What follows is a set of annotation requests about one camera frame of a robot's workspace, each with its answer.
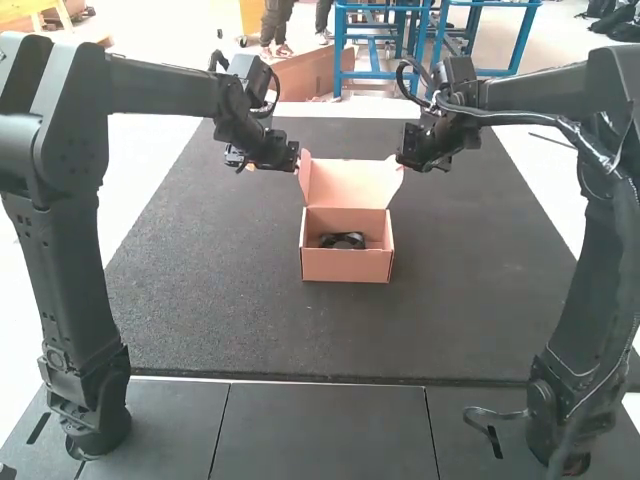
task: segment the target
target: black carpet mat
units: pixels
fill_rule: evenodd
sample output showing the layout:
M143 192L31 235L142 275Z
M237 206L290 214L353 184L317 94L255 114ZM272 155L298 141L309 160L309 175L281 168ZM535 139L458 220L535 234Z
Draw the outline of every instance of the black carpet mat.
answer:
M393 153L402 124L274 121L317 158L356 159ZM212 131L200 126L107 268L134 368L389 383L528 378L575 260L491 130L453 172L407 172L390 207L389 285L302 283L296 177L235 175Z

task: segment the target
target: black bag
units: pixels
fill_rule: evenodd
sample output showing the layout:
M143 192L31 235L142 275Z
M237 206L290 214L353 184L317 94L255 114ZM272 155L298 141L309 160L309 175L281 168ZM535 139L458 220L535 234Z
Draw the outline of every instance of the black bag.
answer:
M609 33L617 25L633 20L635 14L635 5L623 5L606 17L598 20L597 22L593 22L589 27L589 30L594 33Z
M640 18L616 25L607 37L617 42L640 43Z
M589 6L585 13L576 15L582 18L604 18L616 8L616 0L589 0Z

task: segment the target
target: blue metal rack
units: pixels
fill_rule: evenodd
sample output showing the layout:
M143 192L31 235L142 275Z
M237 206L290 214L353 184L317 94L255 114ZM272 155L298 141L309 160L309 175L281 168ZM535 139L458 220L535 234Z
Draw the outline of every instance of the blue metal rack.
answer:
M335 33L335 63L334 63L334 84L333 95L339 97L342 95L342 81L345 79L375 79L375 80L394 80L395 72L384 72L380 68L380 58L378 56L378 41L389 43L394 41L396 45L395 57L402 56L404 45L404 34L407 13L411 13L412 18L416 19L429 18L431 9L430 0L396 0L395 4L391 4L390 0L386 0L385 4L361 4L349 3L349 0L336 0L336 33ZM367 19L366 23L357 24L349 23L349 12L362 11ZM384 13L384 22L375 22L372 11ZM389 23L389 13L395 12L394 22ZM420 22L417 28L417 41L415 42L414 57L418 61L422 61L424 57L424 49L427 40L428 21ZM351 29L375 29L389 33L350 33ZM367 40L369 43L369 56L371 62L371 70L363 72L345 72L342 71L341 52L344 49L347 40ZM407 72L404 77L409 80L410 91L415 95L418 89L418 74L415 72Z
M511 7L511 8L525 8L524 18L522 19L522 25L518 37L516 38L516 44L511 54L511 60L509 62L509 68L507 69L487 69L479 68L476 70L478 76L482 77L506 77L509 75L515 75L518 73L520 67L520 61L522 60L522 54L531 32L533 25L533 19L535 18L538 7L542 5L541 0L528 0L527 3L509 3L500 2L495 0L442 0L440 7L440 18L430 16L430 24L435 27L436 35L433 46L433 55L431 57L431 68L433 68L439 61L442 53L442 47L446 47L453 55L471 55L473 53L473 46L475 44L476 35L478 33L478 26L480 24L480 15L483 7ZM467 20L467 26L464 29L464 33L459 35L467 40L467 44L463 47L456 45L455 33L449 32L446 28L447 17L449 15L449 7L451 6L464 6L471 7L469 9L469 17Z
M422 61L427 38L434 39L431 67L433 68L441 60L442 48L447 48L453 55L471 55L478 33L480 16L483 7L511 7L525 8L524 18L520 32L516 39L509 67L507 69L478 69L479 76L508 76L518 72L520 61L529 38L536 11L541 5L541 0L528 0L527 3L509 3L498 0L442 0L440 8L431 8L430 0L385 0L384 4L360 4L349 3L350 0L336 0L336 39L335 39L335 64L334 64L334 88L333 94L339 97L342 94L342 82L344 79L376 79L394 80L395 72L384 72L380 68L378 46L380 41L385 44L395 43L395 58L401 58L403 52ZM452 6L467 6L469 16L464 28L447 28L449 8ZM363 12L366 23L349 23L349 13ZM383 22L376 22L372 12L381 12L384 15ZM390 12L394 12L393 22L390 22ZM405 28L409 15L409 31L407 46L404 46ZM362 29L377 30L383 33L356 33ZM340 52L344 49L347 40L366 40L369 44L371 70L360 72L346 72L341 69ZM404 74L409 80L410 91L416 94L418 87L418 75L416 72Z

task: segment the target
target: person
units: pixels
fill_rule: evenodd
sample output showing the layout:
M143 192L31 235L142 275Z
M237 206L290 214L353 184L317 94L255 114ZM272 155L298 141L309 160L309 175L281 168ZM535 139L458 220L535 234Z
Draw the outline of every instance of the person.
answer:
M295 0L265 0L264 15L262 15L262 29L260 31L260 56L271 60L271 42L276 41L277 57L291 57L293 50L287 45L287 22L293 12Z
M333 38L327 29L331 5L333 5L333 0L318 0L316 4L316 39L320 45L328 45L329 40Z

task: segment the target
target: yellow object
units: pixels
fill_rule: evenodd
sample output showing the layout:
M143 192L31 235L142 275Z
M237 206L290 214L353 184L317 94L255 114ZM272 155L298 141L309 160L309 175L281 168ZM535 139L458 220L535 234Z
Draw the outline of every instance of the yellow object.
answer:
M264 0L211 0L216 28L230 35L258 33L264 13Z
M28 17L57 6L58 0L0 0L0 23Z

